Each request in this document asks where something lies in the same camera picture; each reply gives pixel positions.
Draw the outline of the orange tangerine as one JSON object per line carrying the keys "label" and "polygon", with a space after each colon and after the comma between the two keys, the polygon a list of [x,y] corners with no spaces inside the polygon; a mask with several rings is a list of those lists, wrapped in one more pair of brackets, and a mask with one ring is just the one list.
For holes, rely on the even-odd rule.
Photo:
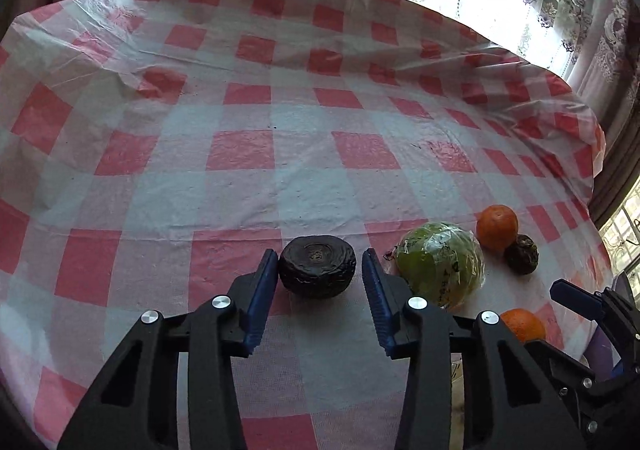
{"label": "orange tangerine", "polygon": [[491,205],[477,218],[475,235],[484,248],[502,253],[518,236],[518,216],[504,205]]}
{"label": "orange tangerine", "polygon": [[516,308],[504,311],[500,319],[522,344],[546,338],[544,323],[533,312],[526,309]]}

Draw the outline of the small dark dried fruit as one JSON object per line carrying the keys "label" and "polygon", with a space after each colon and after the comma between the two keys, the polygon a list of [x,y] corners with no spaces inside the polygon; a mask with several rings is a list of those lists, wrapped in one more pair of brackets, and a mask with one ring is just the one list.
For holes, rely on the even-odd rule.
{"label": "small dark dried fruit", "polygon": [[539,251],[531,237],[518,234],[503,252],[503,260],[517,275],[532,274],[538,267]]}

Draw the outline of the green fruit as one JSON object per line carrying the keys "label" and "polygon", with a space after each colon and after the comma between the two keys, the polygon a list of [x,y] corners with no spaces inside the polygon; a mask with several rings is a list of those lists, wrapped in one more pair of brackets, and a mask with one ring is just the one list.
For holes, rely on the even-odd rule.
{"label": "green fruit", "polygon": [[440,308],[462,305],[485,283],[485,260],[475,235],[450,222],[425,222],[384,254],[413,295]]}

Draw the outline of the dark wrinkled round fruit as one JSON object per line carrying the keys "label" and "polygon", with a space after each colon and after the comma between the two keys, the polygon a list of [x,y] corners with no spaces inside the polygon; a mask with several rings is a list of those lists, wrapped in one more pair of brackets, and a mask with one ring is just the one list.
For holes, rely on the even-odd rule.
{"label": "dark wrinkled round fruit", "polygon": [[278,260],[283,286],[305,299],[330,299],[349,287],[357,266],[354,249],[332,235],[299,236]]}

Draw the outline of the red white checkered tablecloth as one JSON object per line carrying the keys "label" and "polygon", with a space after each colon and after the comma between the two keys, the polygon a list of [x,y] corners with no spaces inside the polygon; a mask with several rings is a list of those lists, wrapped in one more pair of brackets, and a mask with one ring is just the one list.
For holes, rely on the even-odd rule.
{"label": "red white checkered tablecloth", "polygon": [[294,237],[390,251],[518,215],[462,306],[525,308],[580,357],[560,277],[612,272],[587,204],[604,136],[565,84],[405,0],[67,0],[1,41],[1,376],[54,447],[140,314],[195,309]]}

